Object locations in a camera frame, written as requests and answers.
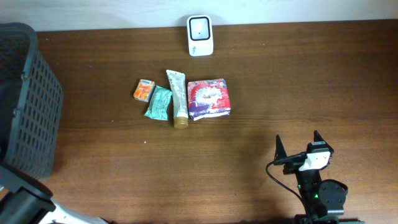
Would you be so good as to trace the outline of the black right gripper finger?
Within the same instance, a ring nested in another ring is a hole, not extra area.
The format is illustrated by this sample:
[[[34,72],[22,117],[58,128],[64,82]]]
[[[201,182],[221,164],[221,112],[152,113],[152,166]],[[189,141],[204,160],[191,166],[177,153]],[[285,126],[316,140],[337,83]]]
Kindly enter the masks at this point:
[[[325,140],[321,137],[321,135],[319,134],[319,132],[317,130],[314,130],[313,141],[314,142],[324,142]]]
[[[284,145],[282,144],[280,136],[277,134],[275,137],[275,154],[274,154],[274,160],[279,161],[281,159],[285,159],[287,157],[286,151],[284,149]]]

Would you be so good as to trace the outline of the red purple tissue pack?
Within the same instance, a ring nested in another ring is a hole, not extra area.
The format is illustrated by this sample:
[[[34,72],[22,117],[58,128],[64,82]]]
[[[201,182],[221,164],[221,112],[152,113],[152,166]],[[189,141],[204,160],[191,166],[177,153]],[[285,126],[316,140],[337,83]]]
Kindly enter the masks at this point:
[[[229,92],[223,78],[188,82],[187,88],[188,114],[192,120],[230,114]]]

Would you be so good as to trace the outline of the white tube gold cap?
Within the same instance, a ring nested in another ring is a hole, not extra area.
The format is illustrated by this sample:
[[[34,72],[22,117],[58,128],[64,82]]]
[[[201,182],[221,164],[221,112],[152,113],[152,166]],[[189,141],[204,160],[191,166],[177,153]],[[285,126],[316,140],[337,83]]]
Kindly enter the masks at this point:
[[[174,128],[185,129],[188,127],[187,90],[185,74],[173,70],[166,70],[172,91],[174,106]]]

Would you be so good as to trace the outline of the teal wipes packet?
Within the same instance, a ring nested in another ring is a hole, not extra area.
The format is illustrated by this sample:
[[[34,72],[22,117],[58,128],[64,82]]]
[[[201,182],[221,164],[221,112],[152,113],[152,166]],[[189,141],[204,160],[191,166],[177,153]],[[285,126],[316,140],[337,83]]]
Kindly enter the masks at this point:
[[[150,99],[149,107],[144,116],[150,119],[167,121],[167,109],[171,101],[172,92],[168,89],[156,86]]]

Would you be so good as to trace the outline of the orange tissue pack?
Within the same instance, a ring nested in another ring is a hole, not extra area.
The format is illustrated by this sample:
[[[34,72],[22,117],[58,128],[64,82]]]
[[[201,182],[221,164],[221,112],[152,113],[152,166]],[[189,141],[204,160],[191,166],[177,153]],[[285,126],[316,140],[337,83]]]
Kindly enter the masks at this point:
[[[155,89],[155,82],[151,80],[140,79],[133,93],[133,97],[135,100],[149,102],[152,93]]]

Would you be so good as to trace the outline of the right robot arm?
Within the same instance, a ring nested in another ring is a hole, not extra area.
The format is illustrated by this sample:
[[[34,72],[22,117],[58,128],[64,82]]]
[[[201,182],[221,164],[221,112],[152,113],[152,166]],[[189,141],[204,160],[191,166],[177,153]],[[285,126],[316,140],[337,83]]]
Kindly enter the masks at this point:
[[[358,219],[341,219],[344,215],[344,204],[348,194],[347,185],[334,179],[323,180],[320,171],[330,165],[334,149],[321,137],[318,131],[313,132],[313,141],[308,143],[304,152],[288,156],[280,136],[275,137],[274,160],[266,165],[267,175],[284,189],[293,193],[304,207],[303,215],[294,216],[292,223],[362,223]],[[269,167],[283,166],[283,174],[295,175],[298,192],[277,180]]]

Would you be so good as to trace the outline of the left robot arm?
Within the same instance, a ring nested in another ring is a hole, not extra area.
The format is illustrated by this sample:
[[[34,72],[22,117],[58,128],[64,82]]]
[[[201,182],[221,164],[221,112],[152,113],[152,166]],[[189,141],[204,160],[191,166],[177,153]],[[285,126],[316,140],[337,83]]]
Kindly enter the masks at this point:
[[[8,193],[1,199],[2,224],[74,224],[104,223],[109,221],[92,217],[61,206],[53,193],[37,179],[1,163],[1,187]]]

